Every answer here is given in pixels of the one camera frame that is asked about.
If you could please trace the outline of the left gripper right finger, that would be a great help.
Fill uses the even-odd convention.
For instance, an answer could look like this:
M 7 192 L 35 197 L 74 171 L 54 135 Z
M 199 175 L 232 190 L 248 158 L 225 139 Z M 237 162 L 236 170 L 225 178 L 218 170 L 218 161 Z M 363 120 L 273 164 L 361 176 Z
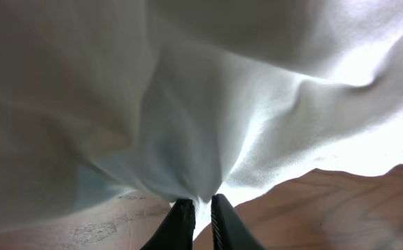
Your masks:
M 223 194 L 212 196 L 211 226 L 214 250 L 264 250 Z

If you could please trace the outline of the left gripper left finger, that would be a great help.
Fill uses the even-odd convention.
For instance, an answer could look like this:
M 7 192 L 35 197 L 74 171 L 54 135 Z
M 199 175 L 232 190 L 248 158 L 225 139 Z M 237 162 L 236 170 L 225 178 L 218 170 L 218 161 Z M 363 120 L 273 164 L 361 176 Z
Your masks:
M 179 199 L 141 250 L 192 250 L 195 207 L 191 199 Z

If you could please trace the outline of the white Puma t-shirt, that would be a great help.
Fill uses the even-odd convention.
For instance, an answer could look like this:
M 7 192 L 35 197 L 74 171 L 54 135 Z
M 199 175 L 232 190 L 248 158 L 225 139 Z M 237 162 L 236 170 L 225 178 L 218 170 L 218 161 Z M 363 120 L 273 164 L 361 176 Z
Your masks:
M 398 164 L 403 1 L 0 0 L 0 232 Z

